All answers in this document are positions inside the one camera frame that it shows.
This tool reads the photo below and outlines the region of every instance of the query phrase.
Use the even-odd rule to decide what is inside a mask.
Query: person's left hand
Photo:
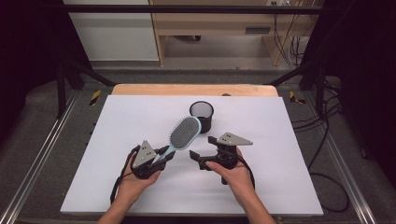
[[[123,200],[124,203],[132,206],[143,191],[150,185],[154,184],[161,174],[161,171],[154,173],[148,179],[139,179],[131,171],[131,161],[136,152],[131,156],[128,161],[128,165],[125,169],[124,175],[126,175],[120,182],[119,191],[117,193],[116,201]]]

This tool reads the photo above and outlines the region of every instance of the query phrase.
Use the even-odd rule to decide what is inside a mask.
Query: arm
[[[237,149],[237,153],[242,156],[239,149]],[[227,181],[233,196],[245,210],[251,224],[275,223],[254,190],[248,169],[242,162],[239,161],[232,170],[228,170],[213,161],[208,161],[206,165]]]
[[[143,191],[154,184],[161,171],[153,174],[149,179],[138,179],[131,171],[131,160],[125,169],[117,197],[105,214],[99,219],[98,224],[121,223],[129,208],[137,201]]]

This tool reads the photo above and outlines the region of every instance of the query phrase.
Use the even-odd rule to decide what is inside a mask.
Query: white table surface
[[[65,197],[61,212],[104,213],[128,153],[147,140],[167,146],[169,134],[190,105],[208,101],[212,129],[186,150],[177,151],[157,182],[129,210],[134,216],[242,216],[243,209],[214,172],[202,171],[189,150],[213,156],[209,135],[226,132],[253,142],[241,146],[256,179],[256,191],[272,215],[320,216],[317,194],[280,97],[110,95]]]

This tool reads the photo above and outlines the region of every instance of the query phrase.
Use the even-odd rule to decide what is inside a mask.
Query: gray hairbrush
[[[188,116],[178,122],[169,137],[169,148],[158,159],[162,160],[169,153],[186,149],[201,131],[201,122],[198,118]]]

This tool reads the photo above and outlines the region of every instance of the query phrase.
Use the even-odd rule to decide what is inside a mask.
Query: wooden table edge
[[[253,84],[118,84],[112,95],[222,95],[277,97],[274,86]]]

